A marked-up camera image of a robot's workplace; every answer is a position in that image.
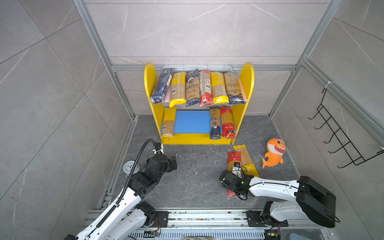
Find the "yellow clear spaghetti bag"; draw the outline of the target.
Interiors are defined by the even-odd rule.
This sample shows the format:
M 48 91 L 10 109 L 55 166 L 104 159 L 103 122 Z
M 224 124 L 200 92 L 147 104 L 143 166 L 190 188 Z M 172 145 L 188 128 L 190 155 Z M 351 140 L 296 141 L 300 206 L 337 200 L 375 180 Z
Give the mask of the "yellow clear spaghetti bag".
M 249 154 L 246 145 L 237 145 L 234 146 L 235 152 L 241 154 L 241 169 L 245 175 L 259 177 L 259 173 L 256 169 L 256 166 Z

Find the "red yellow spaghetti bag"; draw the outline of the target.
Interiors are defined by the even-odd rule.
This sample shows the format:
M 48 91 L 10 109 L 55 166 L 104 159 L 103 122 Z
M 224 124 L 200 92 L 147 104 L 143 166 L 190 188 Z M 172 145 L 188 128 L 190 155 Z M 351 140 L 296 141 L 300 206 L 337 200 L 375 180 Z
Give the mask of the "red yellow spaghetti bag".
M 241 154 L 239 152 L 228 152 L 228 171 L 232 173 L 233 166 L 235 162 L 241 163 Z M 236 186 L 234 185 L 234 180 L 229 180 L 231 186 L 228 189 L 228 197 L 236 198 L 237 194 L 235 193 Z

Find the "yellow top spaghetti bag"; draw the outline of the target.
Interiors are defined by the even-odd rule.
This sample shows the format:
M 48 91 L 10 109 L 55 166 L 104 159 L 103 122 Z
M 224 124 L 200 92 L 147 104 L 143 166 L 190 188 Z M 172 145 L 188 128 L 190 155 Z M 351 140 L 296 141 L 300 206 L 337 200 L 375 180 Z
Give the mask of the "yellow top spaghetti bag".
M 186 72 L 173 75 L 171 80 L 171 97 L 169 107 L 186 103 Z
M 163 138 L 173 138 L 175 134 L 177 107 L 165 108 L 162 128 Z

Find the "blue gold spaghetti bag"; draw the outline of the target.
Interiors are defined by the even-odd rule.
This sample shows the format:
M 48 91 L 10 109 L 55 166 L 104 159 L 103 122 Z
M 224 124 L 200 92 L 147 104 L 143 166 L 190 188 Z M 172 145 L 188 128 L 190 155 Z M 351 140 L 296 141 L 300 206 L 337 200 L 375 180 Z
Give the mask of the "blue gold spaghetti bag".
M 210 139 L 219 140 L 221 139 L 221 124 L 220 124 L 221 114 L 220 114 L 219 106 L 210 107 L 210 117 L 211 117 Z

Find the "red spaghetti bag white label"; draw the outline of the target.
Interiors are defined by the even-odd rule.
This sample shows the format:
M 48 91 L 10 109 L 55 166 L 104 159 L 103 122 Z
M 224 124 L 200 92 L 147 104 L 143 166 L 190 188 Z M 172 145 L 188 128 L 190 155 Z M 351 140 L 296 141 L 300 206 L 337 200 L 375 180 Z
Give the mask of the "red spaghetti bag white label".
M 209 70 L 199 72 L 199 81 L 201 97 L 200 107 L 212 105 L 214 100 L 212 97 L 211 72 Z

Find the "blue label spaghetti bag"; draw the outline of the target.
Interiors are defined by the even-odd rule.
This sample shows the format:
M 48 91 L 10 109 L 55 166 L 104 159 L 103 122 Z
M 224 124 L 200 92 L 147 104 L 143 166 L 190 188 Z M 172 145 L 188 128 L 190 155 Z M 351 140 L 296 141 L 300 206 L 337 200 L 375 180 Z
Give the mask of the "blue label spaghetti bag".
M 198 69 L 186 75 L 186 107 L 200 104 L 200 79 Z

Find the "dark blue spaghetti box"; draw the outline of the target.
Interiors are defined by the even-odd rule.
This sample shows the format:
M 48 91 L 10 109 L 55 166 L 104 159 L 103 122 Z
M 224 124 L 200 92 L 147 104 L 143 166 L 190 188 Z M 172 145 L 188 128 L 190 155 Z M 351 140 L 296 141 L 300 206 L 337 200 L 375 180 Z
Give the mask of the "dark blue spaghetti box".
M 169 85 L 173 77 L 173 70 L 171 68 L 164 68 L 155 85 L 155 89 L 150 97 L 152 104 L 163 103 L 167 94 Z

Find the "blue bottom spaghetti bag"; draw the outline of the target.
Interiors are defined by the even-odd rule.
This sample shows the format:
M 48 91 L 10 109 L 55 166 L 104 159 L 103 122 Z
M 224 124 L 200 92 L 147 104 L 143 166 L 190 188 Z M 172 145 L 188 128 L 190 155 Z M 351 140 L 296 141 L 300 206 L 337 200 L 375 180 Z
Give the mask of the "blue bottom spaghetti bag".
M 226 92 L 229 97 L 230 105 L 245 104 L 238 75 L 234 72 L 224 72 Z

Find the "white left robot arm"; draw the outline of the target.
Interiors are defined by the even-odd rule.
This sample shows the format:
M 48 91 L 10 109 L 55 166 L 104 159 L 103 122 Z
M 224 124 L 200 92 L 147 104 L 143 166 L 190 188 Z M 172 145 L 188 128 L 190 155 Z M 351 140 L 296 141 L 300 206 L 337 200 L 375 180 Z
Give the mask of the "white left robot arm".
M 154 145 L 154 155 L 134 173 L 148 143 Z M 67 235 L 66 240 L 124 240 L 141 227 L 153 224 L 160 227 L 156 210 L 143 201 L 144 197 L 160 182 L 165 173 L 177 170 L 176 157 L 164 155 L 163 144 L 148 139 L 142 145 L 126 184 L 117 198 L 88 227 L 77 235 Z

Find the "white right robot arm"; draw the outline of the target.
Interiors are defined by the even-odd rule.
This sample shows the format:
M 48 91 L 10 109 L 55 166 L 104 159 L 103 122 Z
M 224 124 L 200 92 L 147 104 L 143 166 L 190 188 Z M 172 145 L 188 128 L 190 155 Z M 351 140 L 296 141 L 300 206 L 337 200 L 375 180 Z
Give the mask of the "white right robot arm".
M 245 201 L 253 197 L 271 197 L 258 213 L 247 211 L 251 221 L 271 227 L 286 227 L 289 220 L 310 220 L 313 223 L 334 228 L 340 220 L 336 216 L 336 196 L 307 176 L 299 180 L 266 180 L 245 175 L 242 178 L 225 170 L 219 180 L 223 188 L 232 191 Z

